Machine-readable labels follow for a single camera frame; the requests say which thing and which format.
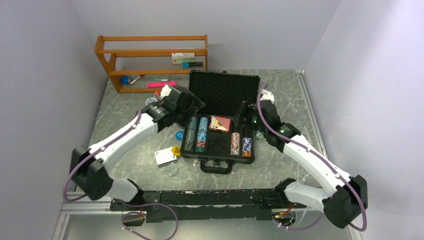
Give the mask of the teal green poker chip stack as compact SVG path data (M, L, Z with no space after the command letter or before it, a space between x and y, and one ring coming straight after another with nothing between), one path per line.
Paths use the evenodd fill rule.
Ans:
M189 124L188 124L187 129L188 129L188 130L196 130L196 129L197 129L197 124L198 124L198 118L197 118L196 116L193 116L193 117L190 119L190 122L189 122Z

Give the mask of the red playing card deck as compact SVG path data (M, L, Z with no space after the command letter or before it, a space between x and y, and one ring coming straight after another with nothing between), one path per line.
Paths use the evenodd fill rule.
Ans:
M232 120L228 117L212 115L210 119L209 129L211 131L229 133Z

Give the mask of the light blue poker chip stack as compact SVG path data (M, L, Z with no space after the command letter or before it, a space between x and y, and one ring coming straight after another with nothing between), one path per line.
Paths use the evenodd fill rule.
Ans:
M199 132L207 132L209 127L209 119L207 117L201 117L199 120L198 131Z

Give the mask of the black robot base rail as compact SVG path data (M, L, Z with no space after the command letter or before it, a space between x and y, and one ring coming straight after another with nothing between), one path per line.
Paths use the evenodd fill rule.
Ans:
M144 211L147 223L174 220L256 219L270 221L289 208L302 209L292 204L272 188L227 190L161 190L145 191L141 207L130 207L112 199L112 212ZM172 208L174 216L165 206Z

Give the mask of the blue playing card deck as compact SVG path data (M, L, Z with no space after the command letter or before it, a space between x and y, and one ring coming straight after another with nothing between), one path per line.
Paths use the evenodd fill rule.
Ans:
M176 161L178 158L172 151L173 147L165 148L154 153L154 158L158 166L166 165Z

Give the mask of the dark green white chip stack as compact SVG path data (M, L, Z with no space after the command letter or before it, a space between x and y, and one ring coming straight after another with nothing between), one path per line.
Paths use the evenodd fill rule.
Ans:
M263 139L264 138L264 134L262 132L260 132L260 131L257 131L256 134L255 134L255 137L258 140L260 140L260 139Z

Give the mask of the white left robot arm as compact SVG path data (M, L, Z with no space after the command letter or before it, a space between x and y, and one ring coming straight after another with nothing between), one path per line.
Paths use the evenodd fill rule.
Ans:
M182 86L164 86L160 100L138 110L134 118L106 139L89 147L79 146L72 151L70 173L62 196L70 202L67 188L74 182L83 196L93 201L111 197L124 203L130 210L139 209L144 191L132 180L111 175L117 162L142 141L176 124L186 127L205 104Z

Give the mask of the pink white chip stack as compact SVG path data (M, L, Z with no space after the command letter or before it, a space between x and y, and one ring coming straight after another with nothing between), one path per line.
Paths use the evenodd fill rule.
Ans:
M240 155L240 133L233 132L231 134L230 140L230 155L231 156L239 156Z

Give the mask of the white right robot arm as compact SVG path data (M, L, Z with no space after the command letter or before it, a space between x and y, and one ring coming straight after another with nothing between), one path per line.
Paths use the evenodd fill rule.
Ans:
M264 135L267 143L285 156L295 160L318 183L311 187L287 178L275 187L275 202L282 208L299 203L323 213L335 227L353 226L353 220L362 217L367 227L368 184L361 176L352 176L340 169L316 150L304 135L292 124L282 122L271 100L253 104L243 101L235 115L235 125L247 127Z

